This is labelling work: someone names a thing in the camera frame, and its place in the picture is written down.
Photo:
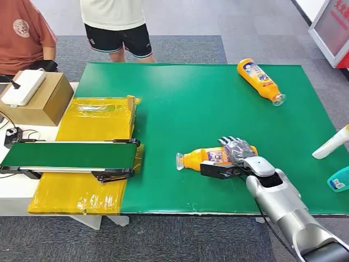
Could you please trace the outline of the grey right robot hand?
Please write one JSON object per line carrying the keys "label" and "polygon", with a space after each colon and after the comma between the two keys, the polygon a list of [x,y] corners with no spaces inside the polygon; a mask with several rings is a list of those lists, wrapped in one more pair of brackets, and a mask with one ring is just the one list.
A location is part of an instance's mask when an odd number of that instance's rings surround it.
{"label": "grey right robot hand", "polygon": [[246,158],[258,156],[258,151],[245,140],[233,136],[222,136],[217,140],[235,165],[242,165]]}

